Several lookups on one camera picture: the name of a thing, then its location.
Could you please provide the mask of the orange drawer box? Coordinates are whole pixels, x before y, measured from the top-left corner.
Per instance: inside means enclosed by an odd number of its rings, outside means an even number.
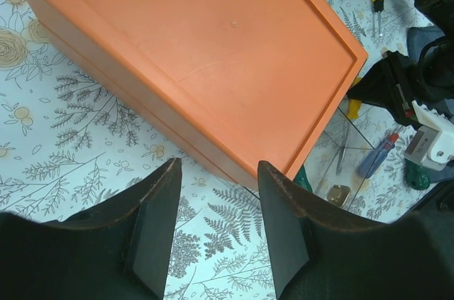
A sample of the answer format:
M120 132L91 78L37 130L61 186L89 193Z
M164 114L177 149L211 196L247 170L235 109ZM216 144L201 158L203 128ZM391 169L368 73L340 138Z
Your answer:
M27 0L52 44L213 174L293 178L367 60L326 0Z

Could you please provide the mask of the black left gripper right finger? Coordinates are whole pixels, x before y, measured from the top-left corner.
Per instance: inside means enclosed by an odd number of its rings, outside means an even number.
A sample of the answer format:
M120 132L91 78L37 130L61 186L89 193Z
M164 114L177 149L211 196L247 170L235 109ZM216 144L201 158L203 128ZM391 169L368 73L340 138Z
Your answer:
M452 299L453 184L392 223L345 211L258 165L278 299Z

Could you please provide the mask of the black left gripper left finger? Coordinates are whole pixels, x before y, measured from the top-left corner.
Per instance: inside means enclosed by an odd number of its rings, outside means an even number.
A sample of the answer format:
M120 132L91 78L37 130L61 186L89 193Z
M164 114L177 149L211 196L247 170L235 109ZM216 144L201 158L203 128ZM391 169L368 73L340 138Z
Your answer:
M64 221L1 214L2 299L162 299L182 162Z

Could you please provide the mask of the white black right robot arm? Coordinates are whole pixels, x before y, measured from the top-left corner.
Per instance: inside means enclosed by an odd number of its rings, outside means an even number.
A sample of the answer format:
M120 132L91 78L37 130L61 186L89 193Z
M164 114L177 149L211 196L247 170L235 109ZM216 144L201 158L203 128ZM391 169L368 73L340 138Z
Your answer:
M418 129L413 102L453 116L444 102L453 98L453 0L414 0L414 5L443 35L417 50L414 59L388 51L347 97L384 108L399 125Z

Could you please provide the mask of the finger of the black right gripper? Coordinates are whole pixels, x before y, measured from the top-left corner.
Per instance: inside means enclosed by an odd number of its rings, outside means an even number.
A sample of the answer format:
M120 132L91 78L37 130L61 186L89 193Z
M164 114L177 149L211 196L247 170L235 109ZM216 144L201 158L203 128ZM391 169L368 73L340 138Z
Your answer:
M347 97L390 110L393 101L392 90L387 81L387 71L386 63L375 63L357 84L349 88Z

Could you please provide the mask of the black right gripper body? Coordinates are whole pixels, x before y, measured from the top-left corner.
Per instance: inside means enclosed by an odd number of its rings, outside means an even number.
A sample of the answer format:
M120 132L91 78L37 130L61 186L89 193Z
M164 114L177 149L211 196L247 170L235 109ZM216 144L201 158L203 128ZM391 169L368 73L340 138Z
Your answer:
M436 39L423 47L418 60L388 52L394 105L388 108L396 123L420 126L416 102L448 121L453 121L453 41Z

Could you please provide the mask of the clear plastic drawer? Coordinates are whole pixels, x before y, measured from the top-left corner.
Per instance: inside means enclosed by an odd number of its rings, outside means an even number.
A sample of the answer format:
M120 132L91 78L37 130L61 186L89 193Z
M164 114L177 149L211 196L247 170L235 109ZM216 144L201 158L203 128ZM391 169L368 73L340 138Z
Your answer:
M365 158L393 133L399 138L387 158L371 177L358 174ZM358 215L384 220L394 206L394 187L399 182L402 162L399 145L404 142L402 127L384 111L361 106L358 118L348 117L348 102L342 101L306 158L303 168L313 193L328 199L335 185L346 186L349 194L342 207Z

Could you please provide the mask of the green handled screwdriver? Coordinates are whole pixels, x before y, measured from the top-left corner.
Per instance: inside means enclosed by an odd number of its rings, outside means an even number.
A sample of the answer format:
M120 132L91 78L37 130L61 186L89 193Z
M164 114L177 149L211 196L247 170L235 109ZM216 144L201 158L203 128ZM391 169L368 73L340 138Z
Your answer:
M309 179L306 175L306 170L304 166L301 166L297 174L295 175L294 178L294 183L297 184L299 187L302 189L307 190L308 192L312 193L313 189L311 187L311 184L309 182Z

